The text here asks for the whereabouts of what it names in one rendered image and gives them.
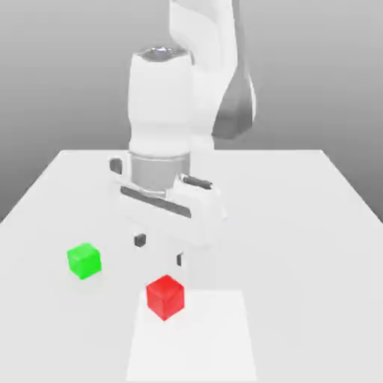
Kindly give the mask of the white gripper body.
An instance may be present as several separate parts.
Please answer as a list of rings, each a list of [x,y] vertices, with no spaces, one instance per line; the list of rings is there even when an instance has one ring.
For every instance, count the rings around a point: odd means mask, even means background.
[[[226,216],[216,186],[188,174],[176,176],[173,186],[164,193],[118,182],[117,206],[151,230],[200,247],[214,244]]]

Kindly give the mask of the small red cube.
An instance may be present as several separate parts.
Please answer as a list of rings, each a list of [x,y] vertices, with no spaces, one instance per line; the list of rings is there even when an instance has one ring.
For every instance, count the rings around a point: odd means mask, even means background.
[[[163,321],[185,307],[184,286],[170,275],[163,275],[146,286],[147,306]]]

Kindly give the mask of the small green cube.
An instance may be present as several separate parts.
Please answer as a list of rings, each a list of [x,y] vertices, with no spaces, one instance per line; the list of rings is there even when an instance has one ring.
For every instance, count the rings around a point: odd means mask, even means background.
[[[80,244],[67,252],[70,271],[80,280],[102,270],[99,251],[91,243]]]

